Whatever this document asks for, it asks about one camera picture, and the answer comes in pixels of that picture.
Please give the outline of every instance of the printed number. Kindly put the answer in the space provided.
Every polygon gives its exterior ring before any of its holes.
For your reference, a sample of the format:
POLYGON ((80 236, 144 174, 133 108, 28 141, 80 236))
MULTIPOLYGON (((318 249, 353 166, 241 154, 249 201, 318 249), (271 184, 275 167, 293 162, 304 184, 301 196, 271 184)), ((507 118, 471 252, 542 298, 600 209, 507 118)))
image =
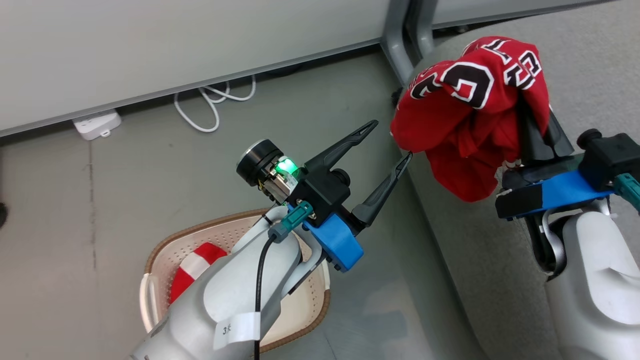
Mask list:
POLYGON ((478 110, 486 105, 493 87, 493 75, 487 67, 466 61, 451 65, 440 81, 453 86, 451 96, 478 110))
POLYGON ((436 83, 436 79, 438 78, 438 73, 434 72, 433 74, 427 76, 422 81, 417 83, 411 89, 411 97, 416 100, 419 100, 426 96, 427 93, 434 92, 437 88, 441 88, 442 85, 436 83))
POLYGON ((491 53, 496 54, 497 56, 500 56, 500 58, 502 59, 502 63, 507 65, 509 61, 511 61, 511 57, 509 56, 509 54, 503 53, 502 51, 499 50, 500 46, 504 45, 504 43, 506 43, 507 41, 509 40, 496 39, 489 44, 482 45, 480 48, 490 51, 491 53))
POLYGON ((504 83, 527 90, 536 82, 535 77, 541 70, 542 66, 536 55, 527 50, 520 55, 518 62, 504 71, 504 83))

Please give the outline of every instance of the metal table leg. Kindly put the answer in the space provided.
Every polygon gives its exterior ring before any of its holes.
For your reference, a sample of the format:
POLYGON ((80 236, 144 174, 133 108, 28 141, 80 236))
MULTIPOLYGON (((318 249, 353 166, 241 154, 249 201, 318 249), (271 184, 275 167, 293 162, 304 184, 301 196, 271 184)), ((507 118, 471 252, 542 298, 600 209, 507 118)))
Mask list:
POLYGON ((433 51, 433 15, 438 0, 415 0, 415 5, 407 16, 407 28, 413 44, 424 58, 433 51))
POLYGON ((380 40, 382 50, 387 55, 391 67, 402 85, 409 82, 409 77, 413 72, 413 64, 406 53, 403 42, 404 20, 409 11, 411 0, 391 0, 385 29, 380 40))

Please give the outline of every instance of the cable connector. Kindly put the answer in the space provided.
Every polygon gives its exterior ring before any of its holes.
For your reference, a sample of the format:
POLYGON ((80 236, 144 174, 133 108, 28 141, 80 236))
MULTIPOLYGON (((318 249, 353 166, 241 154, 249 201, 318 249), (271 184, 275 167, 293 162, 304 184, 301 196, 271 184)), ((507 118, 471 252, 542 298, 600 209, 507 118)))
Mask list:
POLYGON ((633 176, 630 174, 616 176, 613 188, 616 195, 619 195, 633 205, 636 210, 640 211, 640 183, 633 176))
POLYGON ((273 224, 267 232, 269 237, 275 236, 273 242, 281 243, 289 233, 302 224, 311 214, 314 209, 306 201, 301 201, 290 213, 285 216, 282 221, 277 224, 273 224))

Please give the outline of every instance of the floor crack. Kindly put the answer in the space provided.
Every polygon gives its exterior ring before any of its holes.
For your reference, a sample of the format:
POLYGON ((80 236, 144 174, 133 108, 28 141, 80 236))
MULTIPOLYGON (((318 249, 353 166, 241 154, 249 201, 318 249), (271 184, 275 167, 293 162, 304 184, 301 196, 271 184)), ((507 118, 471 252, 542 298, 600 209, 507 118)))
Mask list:
POLYGON ((335 355, 335 351, 333 351, 333 347, 329 342, 329 338, 326 337, 326 333, 323 331, 322 335, 324 335, 324 339, 326 340, 326 344, 329 345, 329 349, 331 350, 331 354, 333 355, 333 360, 338 360, 338 357, 335 355))
POLYGON ((91 204, 91 212, 89 214, 89 221, 91 225, 91 246, 93 250, 93 269, 97 268, 97 255, 95 252, 95 197, 93 195, 93 146, 89 142, 89 202, 91 204))

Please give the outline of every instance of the red shirt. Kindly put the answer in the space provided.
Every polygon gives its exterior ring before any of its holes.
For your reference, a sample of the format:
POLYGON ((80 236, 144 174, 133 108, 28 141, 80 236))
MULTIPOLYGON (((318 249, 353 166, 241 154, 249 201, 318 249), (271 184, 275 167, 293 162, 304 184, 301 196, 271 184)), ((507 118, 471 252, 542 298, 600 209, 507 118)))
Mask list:
POLYGON ((492 194, 495 171, 520 157, 515 104, 523 96, 542 133, 549 95, 538 49, 506 37, 469 44, 456 61, 422 71, 399 101, 391 132, 424 151, 435 178, 464 201, 492 194))

